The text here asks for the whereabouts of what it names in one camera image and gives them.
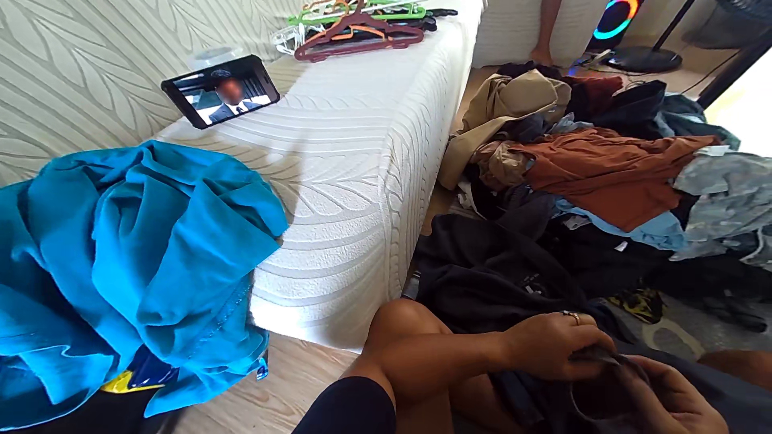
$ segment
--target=lamp base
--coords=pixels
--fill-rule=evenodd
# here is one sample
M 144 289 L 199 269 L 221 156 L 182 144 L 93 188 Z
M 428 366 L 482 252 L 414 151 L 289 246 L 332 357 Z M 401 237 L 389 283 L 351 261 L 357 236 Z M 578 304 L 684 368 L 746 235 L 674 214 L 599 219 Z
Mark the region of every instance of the lamp base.
M 677 70 L 683 59 L 669 49 L 652 51 L 650 47 L 630 46 L 614 50 L 606 65 L 632 73 L 664 73 Z

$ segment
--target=red hanger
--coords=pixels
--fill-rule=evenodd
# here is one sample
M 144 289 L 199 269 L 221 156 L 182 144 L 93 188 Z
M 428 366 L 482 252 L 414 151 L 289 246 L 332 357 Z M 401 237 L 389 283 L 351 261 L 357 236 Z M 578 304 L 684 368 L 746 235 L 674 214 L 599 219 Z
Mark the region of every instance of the red hanger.
M 362 53 L 388 47 L 394 47 L 396 49 L 407 48 L 412 44 L 424 40 L 424 31 L 422 29 L 417 29 L 409 25 L 391 25 L 386 22 L 386 20 L 374 19 L 369 14 L 363 13 L 362 8 L 364 7 L 364 0 L 357 0 L 357 8 L 352 13 L 349 13 L 351 7 L 344 0 L 337 0 L 335 6 L 338 5 L 345 7 L 346 15 L 341 16 L 327 31 L 317 33 L 309 38 L 306 43 L 302 44 L 300 48 L 296 49 L 295 59 L 319 62 L 325 60 L 327 57 L 339 54 Z M 343 46 L 335 45 L 325 49 L 314 50 L 312 53 L 308 52 L 309 49 L 318 46 L 319 44 L 349 39 L 354 34 L 355 29 L 365 30 L 363 29 L 363 25 L 371 27 L 373 30 L 367 31 L 382 36 L 382 40 L 376 40 L 375 42 L 357 42 Z M 342 34 L 347 29 L 350 33 Z M 389 36 L 392 33 L 400 33 L 401 35 L 407 33 L 412 36 L 400 36 L 399 39 L 395 39 L 393 36 Z

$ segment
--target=hand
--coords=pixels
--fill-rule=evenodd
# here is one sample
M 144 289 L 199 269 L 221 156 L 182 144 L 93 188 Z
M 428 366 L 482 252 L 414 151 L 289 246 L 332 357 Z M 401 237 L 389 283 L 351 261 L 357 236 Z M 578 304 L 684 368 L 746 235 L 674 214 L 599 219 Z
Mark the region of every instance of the hand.
M 650 388 L 633 370 L 622 367 L 617 376 L 633 398 L 651 434 L 728 434 L 723 417 L 674 367 L 642 356 L 625 356 L 639 364 Z
M 499 339 L 503 369 L 517 369 L 544 380 L 574 381 L 597 377 L 606 367 L 600 361 L 570 361 L 582 348 L 597 344 L 616 352 L 614 341 L 587 314 L 577 318 L 560 312 L 528 318 L 503 332 Z

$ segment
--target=speaker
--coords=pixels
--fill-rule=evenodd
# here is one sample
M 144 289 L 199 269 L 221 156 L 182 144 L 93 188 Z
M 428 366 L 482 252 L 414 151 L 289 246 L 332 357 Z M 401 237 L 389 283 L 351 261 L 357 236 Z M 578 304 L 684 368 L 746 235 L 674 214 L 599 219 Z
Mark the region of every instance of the speaker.
M 638 13 L 643 0 L 611 0 L 606 5 L 598 27 L 592 33 L 592 39 L 587 49 L 611 49 L 616 47 L 625 31 L 630 26 L 630 21 Z

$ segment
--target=brown shirt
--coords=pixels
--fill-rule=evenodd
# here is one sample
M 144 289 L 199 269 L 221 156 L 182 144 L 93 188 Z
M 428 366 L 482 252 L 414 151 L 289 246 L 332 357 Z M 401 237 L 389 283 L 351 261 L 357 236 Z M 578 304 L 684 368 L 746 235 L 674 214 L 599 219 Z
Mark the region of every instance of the brown shirt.
M 678 205 L 670 180 L 694 158 L 695 150 L 712 144 L 720 142 L 714 136 L 647 141 L 588 128 L 514 144 L 510 151 L 536 158 L 525 175 L 535 190 L 562 195 L 630 232 Z

